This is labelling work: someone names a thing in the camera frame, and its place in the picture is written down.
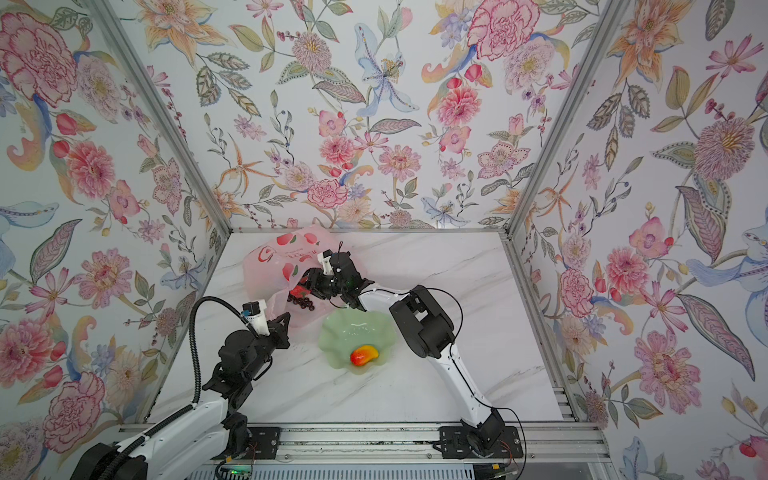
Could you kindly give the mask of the orange red mango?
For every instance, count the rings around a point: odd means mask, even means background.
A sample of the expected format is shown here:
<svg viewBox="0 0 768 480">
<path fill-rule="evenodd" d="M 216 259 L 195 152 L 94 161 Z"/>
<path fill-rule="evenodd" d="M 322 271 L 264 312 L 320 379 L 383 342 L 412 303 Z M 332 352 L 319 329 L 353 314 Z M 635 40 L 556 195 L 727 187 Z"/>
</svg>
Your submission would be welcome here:
<svg viewBox="0 0 768 480">
<path fill-rule="evenodd" d="M 380 353 L 372 345 L 363 345 L 355 349 L 349 356 L 350 362 L 355 367 L 363 367 L 374 360 L 377 360 Z"/>
</svg>

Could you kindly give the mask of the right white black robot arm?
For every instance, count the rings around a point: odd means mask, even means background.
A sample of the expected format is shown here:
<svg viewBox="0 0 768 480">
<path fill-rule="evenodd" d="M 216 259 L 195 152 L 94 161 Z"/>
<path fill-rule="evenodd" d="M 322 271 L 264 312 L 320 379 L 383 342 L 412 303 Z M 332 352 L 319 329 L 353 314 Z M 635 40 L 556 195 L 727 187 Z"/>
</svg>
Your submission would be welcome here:
<svg viewBox="0 0 768 480">
<path fill-rule="evenodd" d="M 433 289 L 416 285 L 398 292 L 363 277 L 349 252 L 326 250 L 320 265 L 306 270 L 299 284 L 321 300 L 341 300 L 364 312 L 388 314 L 405 344 L 428 360 L 461 408 L 461 431 L 471 451 L 488 458 L 501 440 L 505 420 L 480 391 L 465 366 L 458 346 L 460 329 L 432 295 Z"/>
</svg>

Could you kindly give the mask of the dark purple grape bunch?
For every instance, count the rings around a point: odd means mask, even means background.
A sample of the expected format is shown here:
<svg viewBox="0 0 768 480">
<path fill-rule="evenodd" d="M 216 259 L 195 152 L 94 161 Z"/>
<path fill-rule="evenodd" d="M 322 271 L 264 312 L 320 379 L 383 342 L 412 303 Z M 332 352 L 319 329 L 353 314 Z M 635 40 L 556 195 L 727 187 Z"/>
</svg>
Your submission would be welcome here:
<svg viewBox="0 0 768 480">
<path fill-rule="evenodd" d="M 309 310 L 309 311 L 315 310 L 313 301 L 307 298 L 306 296 L 294 297 L 293 303 L 299 306 L 303 310 Z"/>
</svg>

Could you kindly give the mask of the small red strawberry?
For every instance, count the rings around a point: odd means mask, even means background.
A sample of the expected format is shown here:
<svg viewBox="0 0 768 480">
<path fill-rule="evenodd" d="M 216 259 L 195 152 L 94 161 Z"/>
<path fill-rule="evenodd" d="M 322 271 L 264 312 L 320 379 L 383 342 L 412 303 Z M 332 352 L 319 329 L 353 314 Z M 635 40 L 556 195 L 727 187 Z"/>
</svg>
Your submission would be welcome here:
<svg viewBox="0 0 768 480">
<path fill-rule="evenodd" d="M 308 291 L 301 285 L 297 285 L 290 291 L 290 295 L 296 298 L 305 298 L 308 295 Z"/>
</svg>

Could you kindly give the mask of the pink plastic bag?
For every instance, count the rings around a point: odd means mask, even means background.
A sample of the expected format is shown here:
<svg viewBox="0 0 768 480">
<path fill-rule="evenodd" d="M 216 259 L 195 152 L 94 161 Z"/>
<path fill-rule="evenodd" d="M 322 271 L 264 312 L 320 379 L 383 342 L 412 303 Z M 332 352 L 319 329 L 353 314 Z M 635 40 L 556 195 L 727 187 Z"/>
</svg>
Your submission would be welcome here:
<svg viewBox="0 0 768 480">
<path fill-rule="evenodd" d="M 292 328 L 323 320 L 335 310 L 328 301 L 313 298 L 314 309 L 303 309 L 289 301 L 289 294 L 307 270 L 321 267 L 318 255 L 337 246 L 338 239 L 318 226 L 288 232 L 258 246 L 242 263 L 247 298 L 265 301 L 268 319 L 289 312 Z"/>
</svg>

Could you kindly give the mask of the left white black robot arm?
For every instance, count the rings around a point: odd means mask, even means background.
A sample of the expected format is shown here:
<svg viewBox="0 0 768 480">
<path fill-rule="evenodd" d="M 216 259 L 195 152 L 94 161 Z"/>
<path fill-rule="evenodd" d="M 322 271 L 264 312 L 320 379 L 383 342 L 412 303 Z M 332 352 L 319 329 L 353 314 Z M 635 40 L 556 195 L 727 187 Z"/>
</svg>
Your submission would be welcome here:
<svg viewBox="0 0 768 480">
<path fill-rule="evenodd" d="M 238 330 L 227 336 L 220 361 L 201 395 L 162 421 L 119 443 L 98 443 L 78 461 L 73 479 L 184 479 L 212 459 L 246 452 L 252 442 L 239 411 L 276 350 L 290 346 L 291 315 L 266 323 L 264 335 Z"/>
</svg>

